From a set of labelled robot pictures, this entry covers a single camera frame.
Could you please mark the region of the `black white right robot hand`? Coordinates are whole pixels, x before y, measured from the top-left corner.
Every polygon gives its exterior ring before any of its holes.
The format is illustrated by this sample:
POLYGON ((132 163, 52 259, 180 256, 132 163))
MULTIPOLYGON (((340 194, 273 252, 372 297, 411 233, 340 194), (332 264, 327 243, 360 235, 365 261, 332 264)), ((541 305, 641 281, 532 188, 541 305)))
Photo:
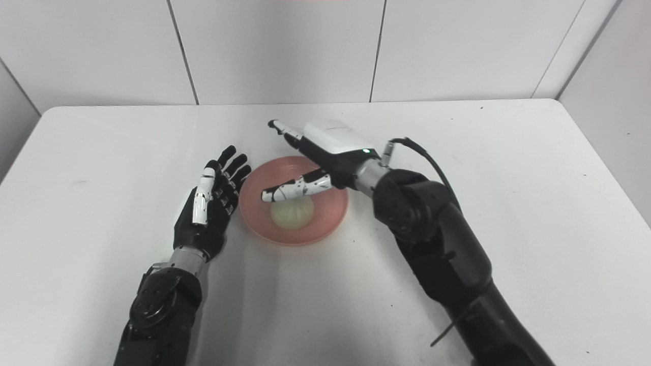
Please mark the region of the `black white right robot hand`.
POLYGON ((317 120, 299 130, 275 119, 268 127, 317 168, 263 190, 263 202, 289 201, 332 188, 352 189, 372 198, 377 183, 388 172, 372 144, 343 122, 317 120))

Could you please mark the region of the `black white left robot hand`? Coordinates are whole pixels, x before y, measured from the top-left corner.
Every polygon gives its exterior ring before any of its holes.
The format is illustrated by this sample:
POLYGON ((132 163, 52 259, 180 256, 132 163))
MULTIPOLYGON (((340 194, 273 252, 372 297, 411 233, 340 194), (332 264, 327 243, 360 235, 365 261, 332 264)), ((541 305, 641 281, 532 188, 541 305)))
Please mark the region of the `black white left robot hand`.
POLYGON ((247 155, 238 155, 232 144, 209 160, 174 225, 173 248, 193 248, 205 260, 214 259, 226 243, 226 229, 252 171, 247 155))

